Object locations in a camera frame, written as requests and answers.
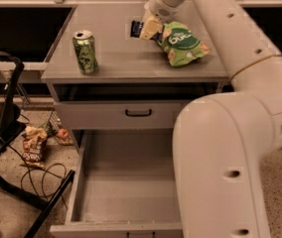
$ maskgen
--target can lid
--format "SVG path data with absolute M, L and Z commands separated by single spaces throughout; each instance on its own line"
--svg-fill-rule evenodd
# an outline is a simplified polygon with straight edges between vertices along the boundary
M 92 32 L 89 30 L 79 30 L 73 33 L 73 37 L 78 40 L 85 40 L 92 36 Z

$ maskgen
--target chip bag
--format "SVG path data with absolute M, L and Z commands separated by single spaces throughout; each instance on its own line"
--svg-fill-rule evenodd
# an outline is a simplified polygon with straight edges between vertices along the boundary
M 164 25 L 162 41 L 157 43 L 168 55 L 171 66 L 188 64 L 211 50 L 207 44 L 195 38 L 187 26 L 176 21 Z
M 48 134 L 43 128 L 31 126 L 27 126 L 25 131 L 22 154 L 24 162 L 21 162 L 21 166 L 27 164 L 30 168 L 44 169 L 44 149 Z

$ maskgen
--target drawer front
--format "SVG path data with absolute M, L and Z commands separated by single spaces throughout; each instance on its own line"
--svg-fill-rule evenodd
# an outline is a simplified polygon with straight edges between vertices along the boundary
M 89 230 L 80 225 L 52 226 L 57 238 L 183 238 L 182 230 Z
M 173 128 L 182 103 L 60 104 L 56 110 L 69 129 Z

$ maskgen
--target black chair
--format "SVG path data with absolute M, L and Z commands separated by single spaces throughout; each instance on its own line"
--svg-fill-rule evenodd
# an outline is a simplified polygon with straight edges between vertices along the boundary
M 18 58 L 4 52 L 0 52 L 0 61 L 10 61 L 15 64 L 15 69 L 7 85 L 4 102 L 0 102 L 0 141 L 6 142 L 9 138 L 16 135 L 17 131 L 21 131 L 21 126 L 23 127 L 21 123 L 16 122 L 20 116 L 20 108 L 13 103 L 13 98 L 24 65 Z
M 20 116 L 20 108 L 13 103 L 13 97 L 18 86 L 18 79 L 23 71 L 23 63 L 11 55 L 0 52 L 0 61 L 10 61 L 15 64 L 15 69 L 12 72 L 11 79 L 8 82 L 5 100 L 0 103 L 0 154 L 3 153 L 9 144 L 20 135 L 25 129 L 25 124 L 18 121 Z M 24 191 L 16 187 L 0 176 L 0 187 L 14 195 L 15 197 L 27 202 L 28 204 L 41 210 L 40 215 L 35 220 L 25 238 L 32 238 L 45 221 L 53 207 L 61 198 L 67 186 L 73 181 L 74 171 L 69 171 L 68 175 L 63 179 L 61 185 L 51 197 L 49 201 L 43 200 L 36 194 Z

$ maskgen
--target small black object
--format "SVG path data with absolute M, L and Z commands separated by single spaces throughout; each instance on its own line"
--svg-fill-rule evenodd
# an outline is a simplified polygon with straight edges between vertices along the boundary
M 130 37 L 139 38 L 143 28 L 143 23 L 138 21 L 132 21 Z

